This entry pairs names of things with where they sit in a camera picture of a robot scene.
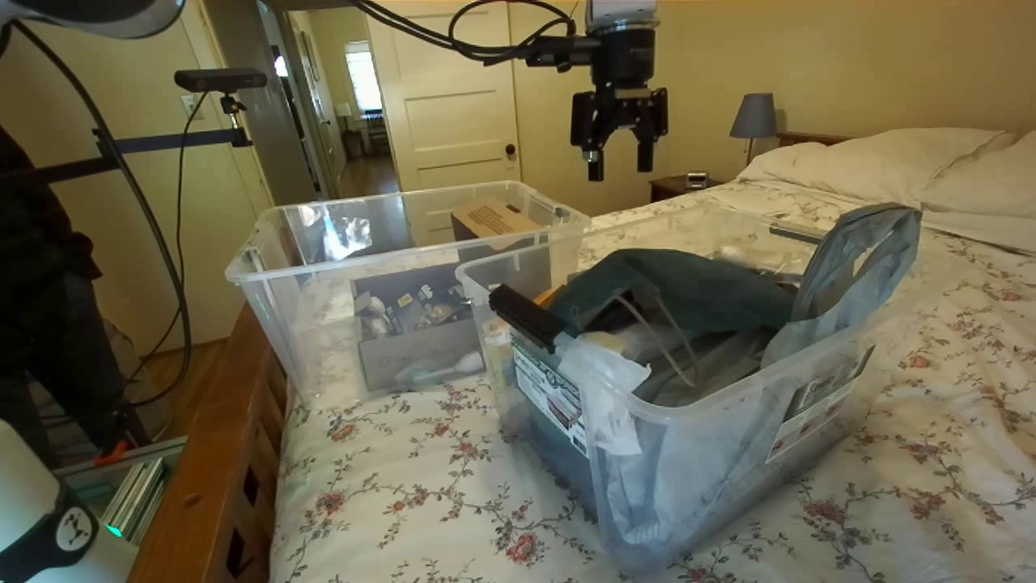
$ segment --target black cable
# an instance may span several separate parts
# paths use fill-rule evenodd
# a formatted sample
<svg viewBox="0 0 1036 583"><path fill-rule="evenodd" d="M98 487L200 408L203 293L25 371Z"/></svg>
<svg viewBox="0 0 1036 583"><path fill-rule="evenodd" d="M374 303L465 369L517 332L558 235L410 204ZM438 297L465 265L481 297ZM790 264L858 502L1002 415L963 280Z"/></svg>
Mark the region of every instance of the black cable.
<svg viewBox="0 0 1036 583"><path fill-rule="evenodd" d="M78 74L66 64L66 57L62 57L57 52L53 52L25 24L14 20L10 25L18 30L18 34L62 72L62 77L75 86L75 93L78 93L82 103L86 107L90 121L98 122L98 138L100 138L104 154L110 154L110 159L118 165L118 172L123 172L123 179L125 179L125 184L129 184L129 193L131 193L140 215L146 216L146 223L150 223L150 231L153 231L153 235L154 235L154 245L159 245L159 257L163 257L163 265L166 265L166 274L167 274L167 282L171 282L176 303L179 303L171 323L180 322L180 340L184 340L184 351L180 351L184 357L180 357L179 377L159 393L159 395L167 395L167 393L189 377L195 333L190 333L190 303L189 303L184 280L180 280L180 271L179 271L179 265L176 265L176 258L171 258L171 251L167 251L167 243L166 243L166 235L163 235L163 228L159 228L159 219L154 219L154 212L153 212L153 204L146 201L146 193L141 193L141 188L140 188L140 183L135 183L125 154L118 151L118 144L113 138L113 134L110 134L104 115L100 115L98 101L90 97L90 91L78 82Z"/></svg>
<svg viewBox="0 0 1036 583"><path fill-rule="evenodd" d="M461 7L461 9L453 14L453 20L450 20L450 25L448 25L448 39L450 39L453 52L461 52L461 54L465 54L465 57L476 57L476 61L485 61L485 64L494 64L494 61L522 57L523 49L527 49L531 41L536 41L536 39L539 39L548 30L554 30L554 25L566 25L566 39L576 36L576 24L572 24L562 9L558 9L558 7L551 7L551 4L543 4L543 0L508 0L508 4L539 7L539 9L554 14L554 20L548 20L539 30L535 30L531 36L523 36L517 44L470 44L470 41L461 41L461 39L457 39L457 24L461 24L465 14L471 14L471 9L485 7L485 4L497 4L497 0L471 0L471 4L465 4L465 7Z"/></svg>
<svg viewBox="0 0 1036 583"><path fill-rule="evenodd" d="M176 154L176 233L171 233L171 245L176 245L176 265L179 265L179 274L180 274L180 286L184 286L184 288L189 288L189 258L184 258L184 165L189 165L190 122L197 121L203 97L207 97L207 91L195 101L195 107L190 107L190 115L189 115L189 121L184 121L184 130L180 130L179 154ZM140 377L140 369L146 366L146 361L153 361L153 357L166 346L166 340L171 336L176 322L184 322L180 303L176 307L176 315L171 315L167 327L163 332L163 336L154 340L154 346L140 361L140 366L131 369L129 382ZM189 369L190 369L190 361L195 361L195 346L184 345L184 346L180 346L180 362L179 362L179 369L176 369L176 379L171 379L166 388L159 388L154 395L150 395L150 397L141 397L141 403L129 403L129 408L146 408L146 405L154 405L154 403L163 403L166 395L171 395L171 393L184 382L184 377L189 377Z"/></svg>
<svg viewBox="0 0 1036 583"><path fill-rule="evenodd" d="M508 61L508 57L522 57L548 30L554 25L562 25L566 30L566 39L576 36L576 24L571 14L543 4L543 0L504 0L504 4L527 4L527 7L536 7L536 9L548 9L554 14L554 20L548 20L539 30L535 30L531 36L523 36L517 44L471 44L471 41L463 41L457 39L457 24L471 14L476 7L485 7L485 4L500 4L500 0L471 0L465 7L461 7L448 25L448 34L438 34L438 30L428 30L428 25L416 25L415 20L407 16L399 16L390 9L384 9L381 4L374 0L353 0L367 16L404 34L404 36L415 36L415 39L425 39L431 44L439 44L439 49L450 49L463 57L471 57L471 61L481 61L481 64L497 64L497 61Z"/></svg>

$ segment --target clear plastic bin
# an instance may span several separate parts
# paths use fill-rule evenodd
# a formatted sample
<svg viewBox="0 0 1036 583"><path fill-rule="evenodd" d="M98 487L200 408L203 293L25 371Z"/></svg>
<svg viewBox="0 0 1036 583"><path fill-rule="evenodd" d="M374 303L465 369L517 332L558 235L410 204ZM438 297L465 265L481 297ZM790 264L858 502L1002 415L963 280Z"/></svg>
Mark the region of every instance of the clear plastic bin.
<svg viewBox="0 0 1036 583"><path fill-rule="evenodd" d="M652 574L691 552L696 542L836 443L854 420L849 395L860 386L854 379L866 366L871 333L854 327L696 403L653 405L615 393L592 371L582 371L578 382L562 377L559 351L548 352L494 316L490 293L508 286L523 297L543 297L613 251L713 257L722 243L790 254L795 245L804 268L812 245L766 240L766 223L771 216L727 216L726 233L701 235L700 216L674 215L461 265L461 282L476 303L500 431L576 492L626 574Z"/></svg>
<svg viewBox="0 0 1036 583"><path fill-rule="evenodd" d="M494 204L522 233L465 240ZM481 371L465 258L576 235L585 216L522 183L271 206L226 265L299 388L377 393Z"/></svg>

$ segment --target floral quilt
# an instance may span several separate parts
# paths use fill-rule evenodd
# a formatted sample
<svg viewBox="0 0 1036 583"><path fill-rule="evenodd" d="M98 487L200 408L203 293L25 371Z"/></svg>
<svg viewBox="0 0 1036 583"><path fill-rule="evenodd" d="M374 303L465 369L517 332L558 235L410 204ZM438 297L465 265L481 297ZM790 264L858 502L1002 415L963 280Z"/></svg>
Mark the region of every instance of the floral quilt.
<svg viewBox="0 0 1036 583"><path fill-rule="evenodd" d="M766 223L833 223L854 204L736 183L595 216L585 254L736 243L795 271L810 245ZM874 361L849 436L648 581L1036 581L1034 257L922 233ZM319 382L291 397L271 581L641 581L615 571L578 500L500 436L485 377L345 395Z"/></svg>

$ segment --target beige wall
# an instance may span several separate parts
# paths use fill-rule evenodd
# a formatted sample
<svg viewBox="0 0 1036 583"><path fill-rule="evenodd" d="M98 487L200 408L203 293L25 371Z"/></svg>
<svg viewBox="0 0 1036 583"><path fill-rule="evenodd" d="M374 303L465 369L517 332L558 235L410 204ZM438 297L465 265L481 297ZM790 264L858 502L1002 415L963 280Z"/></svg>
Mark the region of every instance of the beige wall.
<svg viewBox="0 0 1036 583"><path fill-rule="evenodd" d="M184 20L140 41L53 25L31 30L82 74L107 115L113 135L179 134L184 126L184 107L171 72L219 61L197 7L200 4L189 4ZM34 165L98 154L86 109L22 36L14 36L10 52L0 57L0 85L0 122L25 146ZM219 122L223 117L210 101L195 130L218 130ZM171 235L176 151L129 154L129 165ZM104 315L123 327L140 351L150 351L167 323L176 302L125 183L107 172L66 183L54 191L75 228L98 245ZM184 257L197 340L226 336L243 295L223 280L223 265L265 204L261 170L249 148L207 146L189 151Z"/></svg>
<svg viewBox="0 0 1036 583"><path fill-rule="evenodd" d="M670 135L653 175L730 179L745 144L727 126L749 91L773 91L784 130L800 134L1036 126L1034 0L657 0L657 20L653 86L670 91ZM531 24L539 16L516 9L516 36ZM582 86L585 72L517 67L523 183L588 215L648 201L627 135L609 144L606 184L582 179L566 146L571 93Z"/></svg>

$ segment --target white pillow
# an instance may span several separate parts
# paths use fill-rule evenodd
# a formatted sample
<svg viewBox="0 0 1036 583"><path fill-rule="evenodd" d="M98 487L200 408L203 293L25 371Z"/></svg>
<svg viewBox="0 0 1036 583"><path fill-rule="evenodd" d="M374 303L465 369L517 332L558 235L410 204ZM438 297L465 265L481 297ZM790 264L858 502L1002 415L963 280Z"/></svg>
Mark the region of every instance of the white pillow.
<svg viewBox="0 0 1036 583"><path fill-rule="evenodd" d="M866 201L919 204L947 165L1002 148L1012 135L998 130L905 126L836 146L790 146L759 154L745 179L781 179Z"/></svg>
<svg viewBox="0 0 1036 583"><path fill-rule="evenodd" d="M1036 130L1005 148L953 165L922 191L926 206L1036 216Z"/></svg>

